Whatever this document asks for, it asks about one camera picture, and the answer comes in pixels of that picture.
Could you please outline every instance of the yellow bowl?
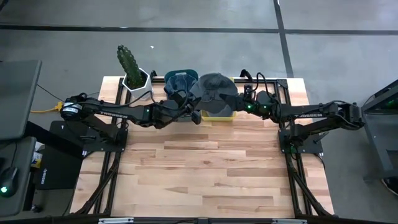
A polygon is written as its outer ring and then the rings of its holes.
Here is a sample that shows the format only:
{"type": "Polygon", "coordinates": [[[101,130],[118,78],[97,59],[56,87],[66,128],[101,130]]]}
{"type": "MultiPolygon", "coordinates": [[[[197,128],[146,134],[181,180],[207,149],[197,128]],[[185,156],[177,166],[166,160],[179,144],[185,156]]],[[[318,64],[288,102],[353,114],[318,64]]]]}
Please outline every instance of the yellow bowl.
{"type": "Polygon", "coordinates": [[[200,114],[201,114],[202,120],[204,120],[204,121],[232,121],[236,117],[236,111],[234,111],[232,116],[229,116],[229,117],[211,117],[204,110],[201,110],[200,114]]]}

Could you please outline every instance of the gray floor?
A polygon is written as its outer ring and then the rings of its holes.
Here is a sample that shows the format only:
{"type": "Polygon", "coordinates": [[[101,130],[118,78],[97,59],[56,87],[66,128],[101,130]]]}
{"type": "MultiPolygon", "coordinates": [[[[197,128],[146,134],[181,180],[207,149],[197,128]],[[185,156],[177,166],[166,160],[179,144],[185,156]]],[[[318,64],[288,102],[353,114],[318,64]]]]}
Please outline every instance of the gray floor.
{"type": "MultiPolygon", "coordinates": [[[[395,0],[280,0],[288,29],[398,29],[395,0]]],[[[0,22],[77,26],[277,28],[271,0],[10,0],[0,22]]],[[[295,77],[304,78],[311,103],[365,99],[393,82],[398,36],[288,35],[295,77]]],[[[240,70],[286,77],[278,34],[170,32],[48,32],[0,30],[0,60],[43,60],[39,83],[59,97],[99,91],[102,76],[122,75],[116,47],[128,46],[145,70],[164,74],[238,76],[240,70]]],[[[33,109],[57,101],[37,90],[33,109]]],[[[48,128],[57,114],[32,114],[48,128]]],[[[336,130],[322,141],[335,213],[341,217],[398,222],[398,198],[362,176],[376,169],[364,130],[336,130]]],[[[63,213],[71,192],[50,192],[40,214],[63,213]]]]}

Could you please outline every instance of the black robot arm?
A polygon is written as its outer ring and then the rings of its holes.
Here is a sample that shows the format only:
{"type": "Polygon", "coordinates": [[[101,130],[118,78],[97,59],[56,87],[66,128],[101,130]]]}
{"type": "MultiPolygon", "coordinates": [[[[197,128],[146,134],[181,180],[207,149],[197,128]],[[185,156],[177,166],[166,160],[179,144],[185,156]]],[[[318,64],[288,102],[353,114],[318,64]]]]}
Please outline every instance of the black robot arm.
{"type": "Polygon", "coordinates": [[[364,126],[361,110],[355,103],[331,101],[318,105],[290,106],[280,103],[275,95],[267,91],[255,94],[252,85],[245,85],[244,93],[239,95],[220,97],[232,110],[245,111],[275,123],[286,123],[297,118],[326,118],[308,125],[292,125],[286,140],[296,147],[302,146],[304,140],[313,134],[336,128],[357,130],[364,126]]]}
{"type": "Polygon", "coordinates": [[[119,128],[114,124],[106,124],[95,114],[102,114],[114,118],[128,119],[142,127],[154,126],[161,129],[176,121],[185,114],[192,114],[192,121],[199,124],[200,116],[194,113],[197,99],[177,97],[177,100],[153,102],[149,105],[130,107],[129,105],[115,105],[95,98],[87,98],[85,93],[67,98],[61,110],[61,117],[65,121],[79,121],[93,128],[102,138],[115,141],[119,128]]]}

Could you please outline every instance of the wooden table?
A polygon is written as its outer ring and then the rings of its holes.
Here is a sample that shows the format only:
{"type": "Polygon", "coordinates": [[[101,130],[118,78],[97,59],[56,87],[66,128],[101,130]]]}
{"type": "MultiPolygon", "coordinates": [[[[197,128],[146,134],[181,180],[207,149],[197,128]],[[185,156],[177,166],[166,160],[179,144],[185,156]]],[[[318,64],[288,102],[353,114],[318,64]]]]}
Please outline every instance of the wooden table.
{"type": "MultiPolygon", "coordinates": [[[[119,78],[104,77],[99,99],[115,101],[119,78]]],[[[287,81],[292,105],[307,105],[303,79],[287,81]]],[[[165,98],[163,86],[154,84],[157,101],[165,98]]],[[[237,86],[242,92],[243,84],[237,86]]],[[[130,123],[112,216],[293,217],[277,130],[272,121],[245,112],[238,112],[233,122],[172,123],[160,130],[130,123]]],[[[83,161],[71,212],[81,208],[97,187],[103,157],[103,152],[95,152],[83,161]]],[[[302,157],[309,189],[333,213],[321,162],[311,154],[302,157]]],[[[298,195],[304,211],[301,190],[298,195]]]]}

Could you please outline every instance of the cactus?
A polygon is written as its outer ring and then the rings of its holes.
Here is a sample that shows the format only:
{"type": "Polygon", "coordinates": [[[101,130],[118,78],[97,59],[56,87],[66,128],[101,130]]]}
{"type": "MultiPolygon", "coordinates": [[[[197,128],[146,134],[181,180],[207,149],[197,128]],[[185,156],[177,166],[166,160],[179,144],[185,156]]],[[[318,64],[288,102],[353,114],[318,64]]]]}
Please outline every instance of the cactus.
{"type": "Polygon", "coordinates": [[[132,90],[143,87],[145,80],[142,80],[141,72],[131,51],[127,47],[119,45],[118,59],[127,74],[128,87],[132,90]]]}

